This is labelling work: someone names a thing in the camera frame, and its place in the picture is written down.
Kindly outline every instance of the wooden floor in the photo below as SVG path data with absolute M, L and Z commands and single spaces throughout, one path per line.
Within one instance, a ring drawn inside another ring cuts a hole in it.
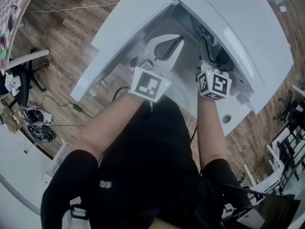
M 109 4 L 120 0 L 32 0 L 28 10 L 60 10 L 66 8 L 90 6 L 94 4 Z M 250 113 L 227 137 L 228 159 L 231 167 L 238 177 L 244 173 L 243 164 L 246 163 L 250 171 L 257 178 L 270 172 L 268 165 L 269 155 L 266 152 L 266 144 L 282 127 L 282 123 L 273 120 L 273 116 L 279 114 L 283 106 L 278 98 L 287 99 L 287 90 L 292 84 L 304 86 L 305 80 L 305 0 L 285 0 L 287 12 L 280 13 L 278 19 L 285 31 L 295 60 L 295 64 L 272 100 L 258 114 Z M 275 14 L 278 13 L 277 5 L 272 4 Z M 30 100 L 53 114 L 54 126 L 57 135 L 54 143 L 41 144 L 51 155 L 55 155 L 61 146 L 60 138 L 71 145 L 77 138 L 81 127 L 56 126 L 56 125 L 84 125 L 90 119 L 87 115 L 78 113 L 72 109 L 71 104 L 58 107 L 45 94 L 52 96 L 57 103 L 67 104 L 74 102 L 70 93 L 79 80 L 86 67 L 97 54 L 90 43 L 105 21 L 114 6 L 91 9 L 78 9 L 52 13 L 26 13 L 24 15 L 25 26 L 21 28 L 14 42 L 12 55 L 23 56 L 29 53 L 32 47 L 49 49 L 50 65 L 47 69 L 37 73 L 40 82 L 47 88 L 45 93 L 39 92 L 34 86 L 30 92 Z M 34 65 L 39 66 L 43 60 L 36 60 Z M 116 70 L 106 78 L 105 85 L 96 86 L 96 96 L 85 96 L 79 103 L 84 112 L 94 116 L 102 110 L 112 99 L 117 88 L 127 85 L 129 71 L 123 67 Z M 198 148 L 197 137 L 192 145 L 193 156 L 197 163 Z

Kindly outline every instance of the checkered wall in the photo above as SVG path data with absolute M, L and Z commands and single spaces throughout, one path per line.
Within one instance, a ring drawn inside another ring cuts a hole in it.
M 1 35 L 4 31 L 2 28 L 8 28 L 8 21 L 11 15 L 13 15 L 13 21 L 14 25 L 17 22 L 17 19 L 19 16 L 22 16 L 21 13 L 21 8 L 25 6 L 26 0 L 0 0 L 0 32 Z M 6 47 L 9 47 L 11 37 L 12 37 L 12 32 L 9 32 L 6 30 L 4 36 L 6 38 Z

